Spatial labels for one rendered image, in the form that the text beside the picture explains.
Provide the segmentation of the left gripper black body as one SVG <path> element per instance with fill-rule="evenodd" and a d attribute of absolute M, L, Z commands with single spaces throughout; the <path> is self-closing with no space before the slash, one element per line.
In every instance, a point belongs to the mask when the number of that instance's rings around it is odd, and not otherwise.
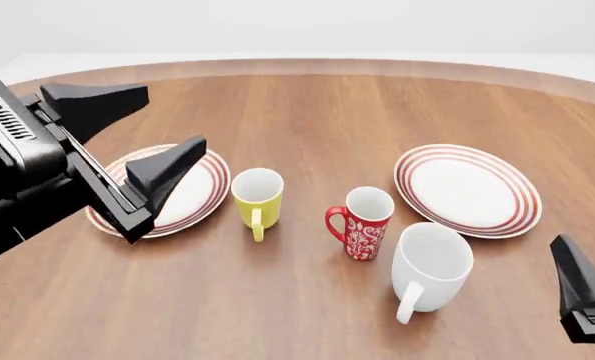
<path fill-rule="evenodd" d="M 86 198 L 91 206 L 129 243 L 134 244 L 154 227 L 154 218 L 144 199 L 127 185 L 118 185 L 75 137 L 53 121 L 57 116 L 44 102 L 43 95 L 27 95 L 22 104 L 30 110 L 65 148 L 68 161 L 66 187 Z"/>

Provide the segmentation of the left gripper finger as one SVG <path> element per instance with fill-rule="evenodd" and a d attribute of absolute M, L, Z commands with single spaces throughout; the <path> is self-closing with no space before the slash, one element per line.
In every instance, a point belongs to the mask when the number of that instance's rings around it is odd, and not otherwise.
<path fill-rule="evenodd" d="M 181 179 L 206 155 L 207 140 L 196 136 L 155 155 L 128 161 L 125 184 L 145 201 L 157 218 Z"/>
<path fill-rule="evenodd" d="M 142 84 L 118 86 L 75 86 L 48 83 L 40 86 L 44 102 L 61 125 L 85 144 L 105 128 L 149 104 L 148 87 Z"/>

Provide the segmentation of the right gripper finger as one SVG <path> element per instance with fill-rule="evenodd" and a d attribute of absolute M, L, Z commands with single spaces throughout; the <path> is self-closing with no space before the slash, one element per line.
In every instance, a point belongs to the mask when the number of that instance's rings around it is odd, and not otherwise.
<path fill-rule="evenodd" d="M 560 292 L 560 311 L 595 308 L 595 266 L 571 236 L 560 234 L 550 244 Z"/>

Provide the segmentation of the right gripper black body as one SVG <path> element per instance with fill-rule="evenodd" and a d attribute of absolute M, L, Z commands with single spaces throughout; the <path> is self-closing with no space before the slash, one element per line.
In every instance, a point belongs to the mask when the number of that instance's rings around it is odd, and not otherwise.
<path fill-rule="evenodd" d="M 595 344 L 595 302 L 560 301 L 560 323 L 574 344 Z"/>

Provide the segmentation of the white plate with red rings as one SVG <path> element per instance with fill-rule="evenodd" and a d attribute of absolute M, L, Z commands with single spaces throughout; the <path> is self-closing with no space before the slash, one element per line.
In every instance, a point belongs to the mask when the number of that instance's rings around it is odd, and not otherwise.
<path fill-rule="evenodd" d="M 543 212 L 537 188 L 523 173 L 468 146 L 410 149 L 396 161 L 393 179 L 415 212 L 466 236 L 520 236 L 538 224 Z"/>
<path fill-rule="evenodd" d="M 108 165 L 106 170 L 118 185 L 123 185 L 127 179 L 125 164 L 128 161 L 147 158 L 176 145 L 150 146 L 131 152 Z M 231 173 L 226 161 L 213 150 L 207 149 L 206 155 L 185 174 L 168 197 L 155 219 L 153 230 L 142 239 L 168 236 L 199 223 L 220 206 L 229 192 L 230 182 Z M 85 209 L 85 214 L 98 230 L 121 237 L 121 234 L 90 206 Z"/>

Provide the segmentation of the yellow mug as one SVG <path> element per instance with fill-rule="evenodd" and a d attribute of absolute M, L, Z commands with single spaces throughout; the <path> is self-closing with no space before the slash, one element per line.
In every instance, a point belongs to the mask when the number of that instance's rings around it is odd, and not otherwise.
<path fill-rule="evenodd" d="M 241 221 L 252 230 L 254 241 L 262 242 L 265 230 L 279 219 L 284 192 L 282 176 L 268 168 L 251 168 L 235 176 L 230 190 Z"/>

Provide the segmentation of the white mug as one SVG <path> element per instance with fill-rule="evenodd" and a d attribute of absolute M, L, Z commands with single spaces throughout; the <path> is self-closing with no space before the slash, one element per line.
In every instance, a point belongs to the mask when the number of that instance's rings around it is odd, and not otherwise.
<path fill-rule="evenodd" d="M 437 311 L 447 305 L 473 265 L 472 248 L 454 230 L 431 222 L 406 227 L 391 269 L 392 287 L 399 300 L 398 322 L 407 324 L 415 312 Z"/>

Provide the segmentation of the red patterned mug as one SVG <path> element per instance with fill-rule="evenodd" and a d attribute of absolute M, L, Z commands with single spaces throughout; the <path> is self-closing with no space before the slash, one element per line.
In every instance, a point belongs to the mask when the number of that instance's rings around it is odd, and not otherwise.
<path fill-rule="evenodd" d="M 345 206 L 329 208 L 324 219 L 349 257 L 369 261 L 378 254 L 394 210 L 394 200 L 386 191 L 362 186 L 347 194 Z"/>

